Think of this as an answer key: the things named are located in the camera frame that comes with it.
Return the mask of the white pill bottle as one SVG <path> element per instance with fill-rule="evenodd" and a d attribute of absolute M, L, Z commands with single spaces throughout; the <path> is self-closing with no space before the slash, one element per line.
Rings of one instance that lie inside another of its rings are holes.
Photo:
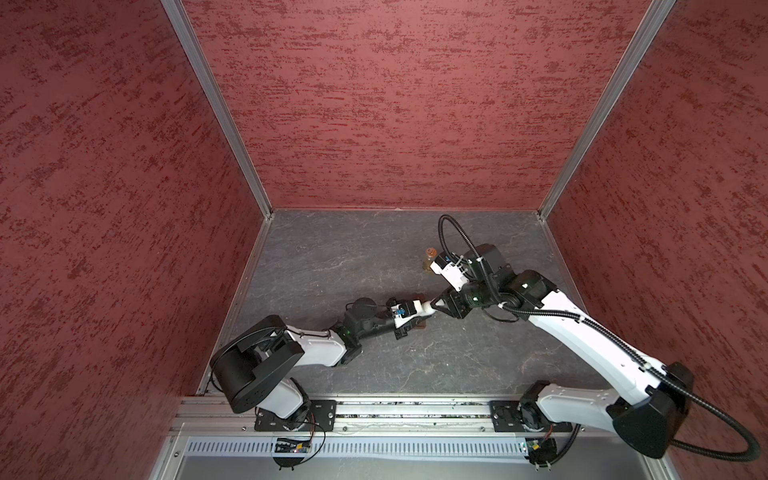
<path fill-rule="evenodd" d="M 429 302 L 421 302 L 419 306 L 420 317 L 430 317 L 437 313 L 437 310 Z"/>

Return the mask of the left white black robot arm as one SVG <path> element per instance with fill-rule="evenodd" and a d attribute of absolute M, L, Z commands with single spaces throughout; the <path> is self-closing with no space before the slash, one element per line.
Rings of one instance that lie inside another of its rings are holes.
<path fill-rule="evenodd" d="M 400 339 L 436 310 L 420 299 L 371 298 L 348 304 L 341 321 L 324 330 L 286 324 L 269 315 L 221 347 L 209 361 L 212 381 L 235 414 L 266 411 L 291 431 L 310 422 L 312 403 L 291 377 L 297 367 L 346 365 L 361 352 L 363 341 L 385 334 Z"/>

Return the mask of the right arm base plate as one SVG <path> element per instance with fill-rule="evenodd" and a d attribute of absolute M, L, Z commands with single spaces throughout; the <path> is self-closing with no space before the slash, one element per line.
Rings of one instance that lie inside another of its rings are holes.
<path fill-rule="evenodd" d="M 568 422 L 553 423 L 531 402 L 491 401 L 490 418 L 494 431 L 507 433 L 546 434 L 566 433 L 573 430 Z"/>

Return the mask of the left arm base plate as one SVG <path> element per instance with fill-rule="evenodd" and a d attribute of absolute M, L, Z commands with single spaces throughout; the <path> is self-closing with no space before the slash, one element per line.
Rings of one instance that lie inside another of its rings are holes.
<path fill-rule="evenodd" d="M 309 408 L 299 410 L 289 419 L 282 419 L 273 412 L 257 408 L 254 422 L 256 432 L 330 432 L 334 428 L 338 402 L 336 400 L 310 401 Z"/>

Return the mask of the brown pill organizer strip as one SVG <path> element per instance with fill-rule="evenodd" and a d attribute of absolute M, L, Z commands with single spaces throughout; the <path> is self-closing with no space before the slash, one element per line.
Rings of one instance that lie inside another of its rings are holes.
<path fill-rule="evenodd" d="M 415 298 L 412 301 L 413 310 L 414 310 L 414 315 L 413 315 L 413 317 L 410 320 L 410 326 L 411 326 L 412 329 L 424 328 L 424 326 L 423 326 L 424 321 L 428 318 L 428 317 L 420 317 L 418 315 L 418 313 L 419 313 L 419 306 L 420 306 L 421 302 L 428 302 L 428 301 L 426 301 L 424 298 L 420 298 L 420 297 L 417 297 L 417 298 Z"/>

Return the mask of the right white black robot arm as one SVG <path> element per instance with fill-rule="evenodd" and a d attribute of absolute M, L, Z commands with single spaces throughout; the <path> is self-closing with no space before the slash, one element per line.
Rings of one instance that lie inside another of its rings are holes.
<path fill-rule="evenodd" d="M 518 402 L 518 417 L 527 429 L 580 424 L 613 432 L 647 457 L 664 456 L 690 408 L 689 400 L 664 382 L 689 387 L 689 370 L 679 363 L 666 368 L 620 345 L 553 282 L 533 270 L 514 272 L 491 244 L 457 260 L 440 253 L 430 268 L 450 285 L 442 301 L 452 316 L 497 306 L 556 338 L 608 382 L 606 389 L 536 382 Z"/>

